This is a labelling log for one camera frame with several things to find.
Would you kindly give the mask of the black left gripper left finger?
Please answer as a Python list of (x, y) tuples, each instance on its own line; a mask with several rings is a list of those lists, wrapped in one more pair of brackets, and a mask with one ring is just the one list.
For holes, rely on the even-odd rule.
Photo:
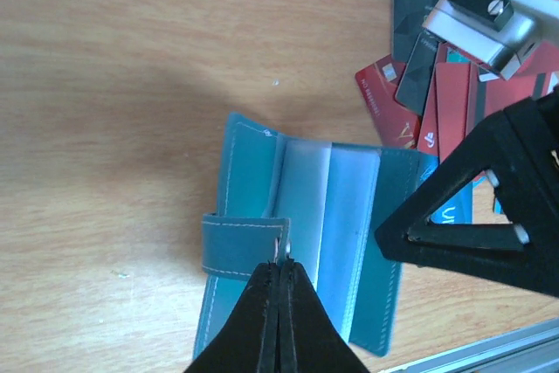
[(188, 372), (275, 372), (280, 268), (257, 265), (226, 323)]

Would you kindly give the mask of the teal leather card holder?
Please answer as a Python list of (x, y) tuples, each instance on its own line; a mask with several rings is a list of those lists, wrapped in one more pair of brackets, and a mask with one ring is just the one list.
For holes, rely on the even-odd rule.
[(256, 265), (292, 258), (342, 339), (387, 355), (401, 266), (374, 232), (432, 167), (415, 150), (304, 140), (231, 114), (217, 208), (202, 219), (208, 279), (195, 352), (222, 329)]

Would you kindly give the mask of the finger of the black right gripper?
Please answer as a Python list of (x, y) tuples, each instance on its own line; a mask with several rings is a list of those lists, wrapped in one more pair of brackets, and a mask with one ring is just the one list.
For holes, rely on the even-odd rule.
[(558, 295), (558, 99), (487, 116), (375, 230), (386, 259)]

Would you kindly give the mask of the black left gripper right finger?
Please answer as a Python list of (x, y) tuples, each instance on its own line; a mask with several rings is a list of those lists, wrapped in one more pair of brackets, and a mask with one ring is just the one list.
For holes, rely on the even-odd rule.
[(368, 370), (335, 330), (302, 264), (285, 262), (279, 290), (279, 372)]

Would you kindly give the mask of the red card black stripe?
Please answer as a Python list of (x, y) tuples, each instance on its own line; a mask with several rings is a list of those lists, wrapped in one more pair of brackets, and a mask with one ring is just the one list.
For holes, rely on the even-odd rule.
[(450, 60), (438, 48), (419, 130), (418, 150), (443, 161), (485, 117), (527, 97), (539, 99), (558, 84), (558, 48), (541, 44), (509, 80), (483, 72), (469, 60)]

